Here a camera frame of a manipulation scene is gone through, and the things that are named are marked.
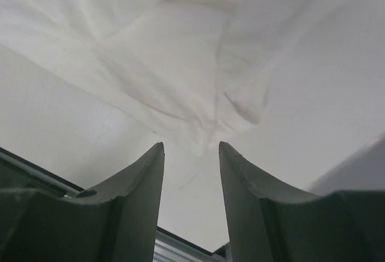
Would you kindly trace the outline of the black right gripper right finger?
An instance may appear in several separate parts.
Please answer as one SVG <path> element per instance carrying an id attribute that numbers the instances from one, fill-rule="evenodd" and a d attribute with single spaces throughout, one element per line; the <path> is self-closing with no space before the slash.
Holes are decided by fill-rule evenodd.
<path id="1" fill-rule="evenodd" d="M 384 192 L 318 196 L 219 145 L 233 261 L 383 261 Z"/>

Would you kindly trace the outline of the white t shirt robot print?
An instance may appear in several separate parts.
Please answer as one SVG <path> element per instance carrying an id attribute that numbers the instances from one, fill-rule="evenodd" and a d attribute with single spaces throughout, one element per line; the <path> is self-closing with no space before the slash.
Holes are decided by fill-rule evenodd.
<path id="1" fill-rule="evenodd" d="M 357 111 L 384 0 L 1 0 L 6 50 L 201 154 Z"/>

